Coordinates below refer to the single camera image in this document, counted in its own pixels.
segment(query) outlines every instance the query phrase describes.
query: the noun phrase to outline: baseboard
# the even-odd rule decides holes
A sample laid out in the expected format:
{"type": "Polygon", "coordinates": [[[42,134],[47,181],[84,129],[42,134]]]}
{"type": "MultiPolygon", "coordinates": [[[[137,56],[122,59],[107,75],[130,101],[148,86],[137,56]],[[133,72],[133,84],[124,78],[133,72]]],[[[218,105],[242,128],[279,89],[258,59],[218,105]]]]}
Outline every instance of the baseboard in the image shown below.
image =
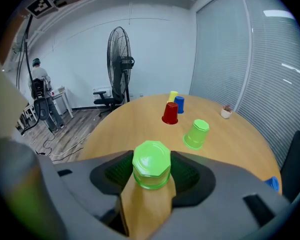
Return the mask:
{"type": "Polygon", "coordinates": [[[82,106],[82,107],[73,107],[72,110],[107,110],[110,109],[110,106],[82,106]]]}

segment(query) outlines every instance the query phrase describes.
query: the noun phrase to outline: blue cup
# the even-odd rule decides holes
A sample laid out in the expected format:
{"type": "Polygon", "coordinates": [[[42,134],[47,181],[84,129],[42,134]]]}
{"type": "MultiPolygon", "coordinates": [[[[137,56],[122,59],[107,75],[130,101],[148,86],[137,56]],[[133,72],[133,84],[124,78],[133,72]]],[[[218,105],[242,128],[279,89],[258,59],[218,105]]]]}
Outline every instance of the blue cup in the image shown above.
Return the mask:
{"type": "Polygon", "coordinates": [[[279,181],[276,177],[271,177],[270,179],[267,179],[264,182],[271,188],[273,188],[275,191],[279,192],[280,186],[279,181]]]}
{"type": "Polygon", "coordinates": [[[178,114],[182,114],[184,112],[185,98],[181,96],[175,96],[174,103],[178,104],[178,114]]]}

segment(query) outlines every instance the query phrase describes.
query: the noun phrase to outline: person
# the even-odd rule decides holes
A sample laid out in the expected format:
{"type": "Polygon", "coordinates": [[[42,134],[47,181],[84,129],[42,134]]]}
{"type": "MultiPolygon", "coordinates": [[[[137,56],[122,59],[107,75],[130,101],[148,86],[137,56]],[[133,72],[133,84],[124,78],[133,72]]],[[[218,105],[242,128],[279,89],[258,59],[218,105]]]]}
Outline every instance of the person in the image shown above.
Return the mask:
{"type": "MultiPolygon", "coordinates": [[[[63,119],[61,118],[61,116],[59,115],[59,113],[55,107],[52,96],[50,94],[51,79],[48,76],[47,71],[44,68],[40,67],[40,64],[41,64],[41,62],[38,58],[35,58],[32,61],[33,69],[31,71],[31,75],[32,75],[33,80],[39,79],[39,80],[45,80],[45,82],[46,82],[46,92],[45,92],[44,97],[46,98],[46,101],[47,101],[47,104],[49,107],[49,111],[52,112],[57,125],[55,125],[54,121],[52,120],[52,118],[50,116],[48,116],[48,118],[46,119],[46,123],[47,123],[48,127],[51,129],[51,131],[54,132],[54,131],[58,130],[57,126],[59,126],[62,129],[65,127],[65,125],[64,125],[63,119]]],[[[31,83],[30,76],[28,79],[28,85],[29,85],[30,91],[32,91],[32,83],[31,83]]]]}

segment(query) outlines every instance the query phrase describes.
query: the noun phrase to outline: round table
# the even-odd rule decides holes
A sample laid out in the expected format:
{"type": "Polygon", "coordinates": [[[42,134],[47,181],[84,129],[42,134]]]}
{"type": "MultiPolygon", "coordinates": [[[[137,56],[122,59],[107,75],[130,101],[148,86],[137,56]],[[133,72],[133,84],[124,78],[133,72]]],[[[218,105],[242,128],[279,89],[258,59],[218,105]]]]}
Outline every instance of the round table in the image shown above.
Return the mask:
{"type": "MultiPolygon", "coordinates": [[[[253,173],[262,181],[277,177],[278,164],[265,138],[241,115],[221,117],[222,105],[197,96],[184,97],[184,113],[177,124],[166,124],[162,116],[168,94],[146,96],[120,106],[104,118],[84,145],[81,160],[120,151],[134,150],[144,141],[161,141],[171,151],[180,151],[233,164],[253,173]],[[199,150],[188,148],[183,136],[195,119],[209,124],[209,133],[199,150]]],[[[173,178],[157,190],[140,187],[131,175],[121,193],[124,217],[132,239],[146,239],[169,217],[171,199],[176,195],[173,178]]]]}

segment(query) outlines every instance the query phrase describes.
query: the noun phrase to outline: red cup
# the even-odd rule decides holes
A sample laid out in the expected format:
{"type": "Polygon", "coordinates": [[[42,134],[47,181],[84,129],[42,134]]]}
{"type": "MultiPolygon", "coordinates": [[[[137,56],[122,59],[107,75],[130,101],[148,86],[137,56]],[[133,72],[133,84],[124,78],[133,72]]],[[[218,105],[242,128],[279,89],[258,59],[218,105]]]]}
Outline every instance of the red cup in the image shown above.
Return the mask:
{"type": "Polygon", "coordinates": [[[174,102],[168,102],[165,105],[162,121],[166,124],[174,125],[178,123],[178,104],[174,102]]]}

